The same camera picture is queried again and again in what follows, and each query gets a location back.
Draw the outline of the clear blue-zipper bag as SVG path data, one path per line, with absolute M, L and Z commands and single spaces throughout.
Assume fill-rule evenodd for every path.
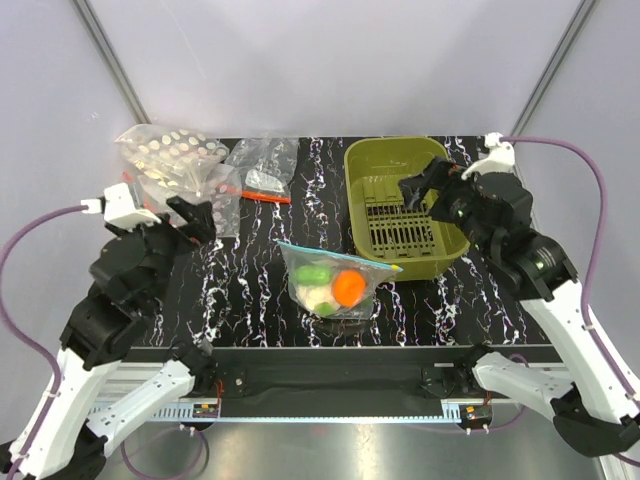
M 285 262 L 290 298 L 327 320 L 366 320 L 374 310 L 378 286 L 403 269 L 328 250 L 278 243 Z

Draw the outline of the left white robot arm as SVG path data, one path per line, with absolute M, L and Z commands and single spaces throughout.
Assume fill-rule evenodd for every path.
M 163 405 L 215 389 L 215 360 L 201 347 L 184 344 L 104 417 L 88 414 L 106 380 L 160 313 L 176 259 L 216 238 L 210 202 L 174 196 L 167 204 L 183 225 L 172 225 L 166 213 L 129 228 L 105 221 L 114 237 L 90 267 L 93 283 L 73 309 L 57 354 L 20 330 L 8 312 L 1 313 L 9 331 L 52 370 L 21 435 L 1 446 L 7 478 L 94 479 L 113 450 Z

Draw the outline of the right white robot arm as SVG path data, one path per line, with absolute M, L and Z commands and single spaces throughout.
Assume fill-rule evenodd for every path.
M 468 169 L 434 158 L 398 183 L 407 210 L 437 197 L 429 216 L 457 227 L 484 257 L 496 281 L 542 328 L 567 368 L 567 380 L 517 363 L 487 345 L 456 364 L 454 384 L 466 396 L 504 395 L 552 422 L 586 457 L 620 456 L 639 442 L 639 379 L 590 316 L 586 291 L 558 242 L 531 225 L 532 194 L 507 167 Z

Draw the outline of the green vegetable toy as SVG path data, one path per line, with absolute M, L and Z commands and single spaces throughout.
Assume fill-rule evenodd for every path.
M 331 283 L 332 270 L 325 265 L 302 265 L 293 272 L 294 282 L 302 286 L 324 286 Z

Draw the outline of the orange carrot toy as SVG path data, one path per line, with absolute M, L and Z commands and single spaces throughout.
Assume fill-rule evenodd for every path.
M 351 308 L 361 301 L 366 287 L 365 277 L 359 271 L 342 270 L 333 280 L 332 295 L 339 305 Z

